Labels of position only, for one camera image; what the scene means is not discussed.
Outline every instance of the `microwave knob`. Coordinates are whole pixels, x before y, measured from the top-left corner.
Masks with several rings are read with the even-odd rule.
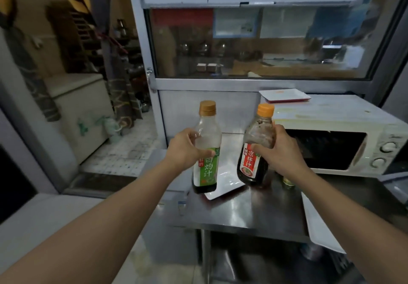
[[[371,162],[371,167],[380,168],[384,164],[385,164],[385,158],[376,158],[374,161]]]
[[[395,142],[387,142],[380,148],[380,151],[383,153],[390,153],[390,152],[395,151],[396,149],[397,149],[397,144]]]

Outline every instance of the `microwave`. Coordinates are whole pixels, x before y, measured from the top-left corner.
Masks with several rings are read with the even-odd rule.
[[[356,95],[275,103],[273,119],[297,140],[316,173],[381,175],[408,140],[408,124]]]

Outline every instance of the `bottle with green label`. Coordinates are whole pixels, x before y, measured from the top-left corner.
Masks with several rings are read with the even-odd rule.
[[[196,126],[199,137],[195,146],[215,151],[213,158],[201,158],[194,164],[193,189],[197,194],[209,193],[217,188],[218,160],[221,147],[221,129],[215,120],[215,101],[200,103],[200,122]]]

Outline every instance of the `bottle cap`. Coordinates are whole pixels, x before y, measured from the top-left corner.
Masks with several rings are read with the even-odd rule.
[[[215,116],[215,101],[202,101],[200,103],[200,116],[202,117],[212,117]]]
[[[258,116],[264,118],[272,118],[273,112],[275,111],[275,106],[270,104],[259,104],[258,105]]]

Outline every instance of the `dark sauce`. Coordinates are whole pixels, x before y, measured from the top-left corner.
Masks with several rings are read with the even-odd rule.
[[[195,186],[193,183],[193,190],[196,194],[204,194],[214,192],[217,188],[217,183],[211,185]]]
[[[258,163],[258,170],[256,172],[255,178],[250,178],[245,175],[241,170],[241,160],[242,160],[242,153],[244,152],[244,145],[242,145],[241,155],[239,156],[238,165],[237,165],[237,175],[238,178],[245,184],[251,186],[261,186],[263,179],[268,171],[269,165],[268,162],[261,156]]]

